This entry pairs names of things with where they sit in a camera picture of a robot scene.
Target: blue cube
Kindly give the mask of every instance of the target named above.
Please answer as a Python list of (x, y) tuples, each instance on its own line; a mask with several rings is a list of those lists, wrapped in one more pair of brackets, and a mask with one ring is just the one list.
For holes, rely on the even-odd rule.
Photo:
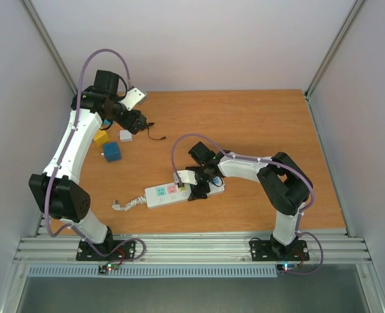
[(121, 160), (120, 148), (117, 142), (105, 143), (102, 146), (102, 149), (104, 151), (104, 157), (106, 158), (107, 162)]

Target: white wall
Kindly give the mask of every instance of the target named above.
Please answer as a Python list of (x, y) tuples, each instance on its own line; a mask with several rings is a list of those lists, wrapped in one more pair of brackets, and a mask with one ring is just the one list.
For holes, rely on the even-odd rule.
[(312, 105), (342, 205), (385, 293), (385, 1), (366, 2)]
[[(150, 90), (306, 89), (353, 0), (33, 0), (74, 81), (99, 48)], [(120, 70), (111, 55), (95, 70)]]
[(34, 232), (29, 177), (52, 157), (71, 96), (21, 2), (0, 1), (0, 292), (20, 236)]

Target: white power cord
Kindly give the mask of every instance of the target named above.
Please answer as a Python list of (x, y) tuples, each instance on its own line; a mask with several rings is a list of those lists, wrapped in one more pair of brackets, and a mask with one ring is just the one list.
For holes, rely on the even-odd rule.
[(120, 206), (120, 203), (117, 200), (113, 201), (112, 208), (116, 211), (128, 211), (132, 207), (136, 207), (138, 204), (146, 204), (146, 195), (139, 196), (132, 201), (130, 201), (128, 204), (126, 204), (124, 207)]

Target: white cube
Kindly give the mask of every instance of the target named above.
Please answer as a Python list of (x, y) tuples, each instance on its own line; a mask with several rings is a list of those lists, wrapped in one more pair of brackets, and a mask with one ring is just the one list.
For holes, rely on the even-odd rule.
[(128, 130), (120, 130), (120, 141), (131, 142), (133, 140), (132, 134)]

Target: metal bar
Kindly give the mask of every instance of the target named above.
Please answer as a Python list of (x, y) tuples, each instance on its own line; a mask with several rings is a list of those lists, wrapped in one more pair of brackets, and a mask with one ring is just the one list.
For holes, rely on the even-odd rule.
[(329, 176), (330, 176), (330, 179), (331, 179), (331, 184), (333, 185), (333, 189), (335, 191), (337, 203), (339, 204), (339, 208), (340, 208), (340, 210), (342, 212), (343, 221), (345, 222), (345, 225), (346, 225), (346, 231), (347, 231), (349, 236), (352, 236), (352, 235), (354, 235), (354, 233), (353, 233), (354, 227), (353, 227), (353, 224), (350, 221), (350, 218), (347, 216), (347, 214), (345, 214), (345, 210), (343, 209), (342, 201), (341, 201), (339, 193), (337, 191), (337, 186), (336, 186), (336, 183), (335, 183), (335, 179), (333, 178), (333, 173), (331, 172), (330, 162), (329, 162), (329, 159), (328, 159), (328, 156), (326, 154), (326, 150), (325, 150), (325, 147), (324, 147), (324, 144), (323, 144), (323, 141), (322, 141), (322, 136), (320, 135), (320, 131), (318, 129), (317, 117), (316, 117), (315, 112), (313, 110), (313, 106), (311, 105), (311, 97), (310, 96), (306, 97), (306, 103), (307, 103), (307, 107), (309, 108), (311, 120), (313, 121), (313, 125), (315, 126), (316, 135), (317, 135), (317, 138), (318, 138), (318, 142), (320, 144), (320, 148), (321, 148), (322, 153), (323, 153), (324, 161), (326, 162), (326, 167), (328, 168)]
[(372, 264), (357, 264), (363, 293), (371, 312), (385, 313), (385, 297)]
[(313, 91), (316, 89), (318, 82), (322, 78), (324, 72), (326, 71), (328, 65), (330, 64), (331, 60), (335, 56), (337, 50), (342, 45), (343, 40), (348, 34), (351, 26), (353, 25), (356, 17), (358, 16), (365, 2), (366, 0), (355, 0), (354, 4), (349, 10), (349, 13), (346, 15), (346, 18), (340, 30), (337, 32), (336, 37), (334, 38), (326, 56), (323, 58), (323, 61), (320, 64), (320, 67), (318, 68), (315, 76), (311, 80), (311, 83), (307, 91), (305, 92), (306, 95), (310, 96), (311, 94), (313, 94)]
[(43, 214), (42, 212), (38, 212), (39, 216), (37, 219), (37, 224), (34, 226), (35, 232), (33, 233), (33, 237), (37, 237), (39, 234), (39, 228), (42, 223), (44, 223)]
[(0, 313), (16, 313), (22, 298), (25, 281), (30, 266), (26, 264), (13, 264), (8, 274), (6, 286), (0, 302)]
[[(147, 245), (147, 254), (134, 263), (143, 264), (254, 264), (251, 261), (249, 239), (269, 238), (270, 231), (239, 233), (172, 233), (145, 235), (117, 235), (115, 239), (138, 237)], [(371, 263), (367, 246), (363, 238), (348, 238), (342, 231), (327, 233), (320, 231), (318, 236), (324, 249), (324, 263)], [(30, 237), (20, 240), (16, 263), (56, 263), (81, 264), (75, 260), (80, 238), (68, 237)], [(311, 260), (308, 264), (317, 264), (320, 250), (317, 243), (307, 238)], [(141, 246), (137, 245), (136, 255)]]
[(55, 60), (57, 66), (59, 67), (64, 79), (67, 81), (70, 90), (72, 93), (76, 94), (76, 85), (74, 81), (72, 80), (72, 77), (69, 74), (69, 71), (67, 67), (65, 66), (61, 56), (56, 50), (56, 47), (54, 45), (54, 42), (51, 40), (46, 28), (44, 27), (42, 20), (39, 17), (39, 14), (36, 11), (35, 6), (33, 5), (31, 0), (22, 0), (22, 3), (24, 4), (24, 7), (29, 14), (31, 20), (35, 24), (35, 27), (37, 28), (38, 32), (40, 33), (46, 47), (48, 48), (50, 54), (52, 55), (53, 59)]

